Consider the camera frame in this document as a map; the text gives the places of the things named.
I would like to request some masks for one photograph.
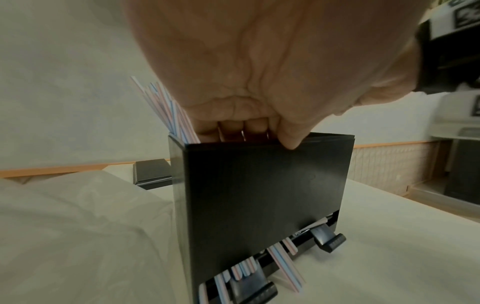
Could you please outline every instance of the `white wall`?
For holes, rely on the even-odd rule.
[[[353,134],[358,145],[428,140],[427,128],[443,95],[410,93],[392,103],[355,107],[328,117],[314,131]]]
[[[0,170],[168,157],[166,128],[129,80],[155,76],[119,1],[2,1]],[[315,130],[357,144],[423,140],[437,100],[355,108]]]

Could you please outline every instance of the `white countertop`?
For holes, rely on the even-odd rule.
[[[132,182],[131,165],[105,171]],[[172,187],[151,190],[173,199]],[[271,303],[479,303],[480,224],[351,180],[337,232],[347,241],[332,254],[314,247],[295,264],[302,294],[279,273]],[[177,304],[188,303],[178,244],[170,275]]]

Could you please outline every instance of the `white plastic bag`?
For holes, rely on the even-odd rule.
[[[172,204],[106,172],[0,180],[0,303],[174,303]]]

